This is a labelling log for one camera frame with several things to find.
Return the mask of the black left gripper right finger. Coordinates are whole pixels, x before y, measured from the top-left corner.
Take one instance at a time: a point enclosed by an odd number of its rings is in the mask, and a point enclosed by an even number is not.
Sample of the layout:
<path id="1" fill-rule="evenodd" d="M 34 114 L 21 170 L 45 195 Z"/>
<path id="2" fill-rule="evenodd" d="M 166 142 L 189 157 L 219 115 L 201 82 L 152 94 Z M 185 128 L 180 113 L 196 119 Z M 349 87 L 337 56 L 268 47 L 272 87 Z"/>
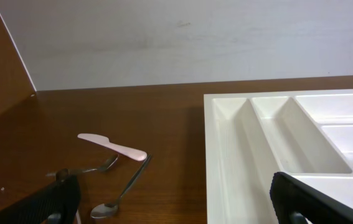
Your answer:
<path id="1" fill-rule="evenodd" d="M 284 172 L 273 175 L 270 198 L 280 224 L 353 224 L 353 209 Z"/>

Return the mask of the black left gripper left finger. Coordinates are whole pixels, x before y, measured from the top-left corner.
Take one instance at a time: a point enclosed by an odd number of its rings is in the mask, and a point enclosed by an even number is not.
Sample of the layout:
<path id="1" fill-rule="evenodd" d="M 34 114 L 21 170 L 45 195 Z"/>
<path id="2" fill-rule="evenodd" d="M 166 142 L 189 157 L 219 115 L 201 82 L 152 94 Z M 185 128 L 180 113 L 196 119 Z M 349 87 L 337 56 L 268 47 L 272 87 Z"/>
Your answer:
<path id="1" fill-rule="evenodd" d="M 66 223 L 75 220 L 81 200 L 76 175 L 67 175 L 2 209 L 0 223 Z"/>

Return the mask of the dark-handled small metal teaspoon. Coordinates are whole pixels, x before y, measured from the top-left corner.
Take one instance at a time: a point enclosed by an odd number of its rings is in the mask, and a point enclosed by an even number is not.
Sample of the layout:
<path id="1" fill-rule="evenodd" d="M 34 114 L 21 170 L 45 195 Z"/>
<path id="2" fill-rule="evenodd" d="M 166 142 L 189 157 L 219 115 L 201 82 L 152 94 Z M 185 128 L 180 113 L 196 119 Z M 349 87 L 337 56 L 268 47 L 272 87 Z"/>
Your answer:
<path id="1" fill-rule="evenodd" d="M 123 189 L 123 191 L 120 193 L 120 195 L 117 197 L 117 199 L 114 202 L 97 205 L 95 208 L 92 209 L 90 213 L 90 217 L 93 219 L 102 219 L 102 218 L 108 218 L 108 217 L 112 217 L 113 215 L 116 215 L 120 207 L 121 199 L 127 193 L 127 191 L 129 191 L 132 188 L 132 186 L 135 184 L 137 179 L 146 169 L 146 167 L 148 166 L 151 160 L 151 157 L 152 155 L 149 154 L 147 158 L 145 158 L 140 168 L 134 173 L 130 181 L 127 183 L 126 187 Z"/>

